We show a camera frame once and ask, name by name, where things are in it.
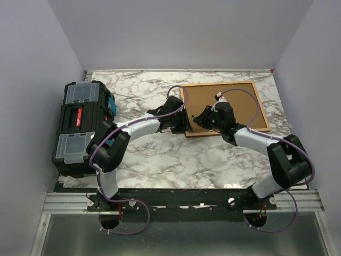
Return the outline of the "black toolbox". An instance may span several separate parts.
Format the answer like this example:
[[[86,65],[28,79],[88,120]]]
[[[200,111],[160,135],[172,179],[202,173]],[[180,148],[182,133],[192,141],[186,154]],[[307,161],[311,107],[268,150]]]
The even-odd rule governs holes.
[[[100,81],[72,82],[64,87],[52,163],[62,176],[93,175],[86,148],[95,131],[117,115],[114,95]]]

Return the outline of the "wooden picture frame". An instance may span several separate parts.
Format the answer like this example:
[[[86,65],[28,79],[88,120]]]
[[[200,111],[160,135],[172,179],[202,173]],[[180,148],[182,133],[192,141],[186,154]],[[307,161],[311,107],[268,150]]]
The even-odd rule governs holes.
[[[206,130],[199,127],[192,120],[192,115],[200,115],[207,105],[215,103],[214,96],[222,92],[228,103],[232,106],[236,121],[247,125],[252,118],[251,128],[260,132],[270,132],[271,127],[266,117],[261,98],[254,82],[221,82],[187,84],[183,86],[187,90],[189,99],[186,103],[188,118],[193,129],[186,132],[186,138],[212,137],[219,134],[213,130]]]

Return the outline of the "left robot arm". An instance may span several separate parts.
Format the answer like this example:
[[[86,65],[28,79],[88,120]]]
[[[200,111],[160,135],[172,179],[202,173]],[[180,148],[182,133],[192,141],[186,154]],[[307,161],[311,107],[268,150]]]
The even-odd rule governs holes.
[[[128,122],[105,121],[95,132],[87,146],[89,165],[95,170],[100,205],[107,211],[114,210],[120,201],[116,196],[118,185],[115,169],[121,164],[128,144],[145,135],[170,129],[173,134],[191,130],[186,101],[168,96],[160,107],[148,110],[143,116]]]

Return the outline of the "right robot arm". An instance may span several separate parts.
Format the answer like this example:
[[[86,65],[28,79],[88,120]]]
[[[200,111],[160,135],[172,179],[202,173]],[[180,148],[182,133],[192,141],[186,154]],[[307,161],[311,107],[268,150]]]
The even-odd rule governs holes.
[[[312,160],[297,136],[272,137],[239,124],[228,102],[207,106],[193,122],[217,131],[227,143],[252,149],[269,158],[271,174],[247,188],[245,202],[251,209],[263,205],[269,195],[298,185],[303,179],[314,178]]]

